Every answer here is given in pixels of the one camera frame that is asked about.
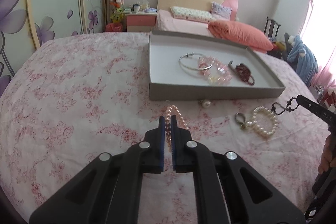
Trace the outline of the person's right hand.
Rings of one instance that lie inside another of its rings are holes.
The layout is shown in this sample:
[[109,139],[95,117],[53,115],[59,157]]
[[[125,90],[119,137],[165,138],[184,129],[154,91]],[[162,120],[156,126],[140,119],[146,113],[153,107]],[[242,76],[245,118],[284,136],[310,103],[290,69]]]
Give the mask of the person's right hand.
[[319,174],[327,172],[330,168],[335,168],[335,156],[333,156],[332,150],[330,148],[330,143],[332,140],[334,140],[334,137],[332,135],[329,135],[325,140],[325,145],[323,146],[323,152],[321,155],[321,161],[318,166]]

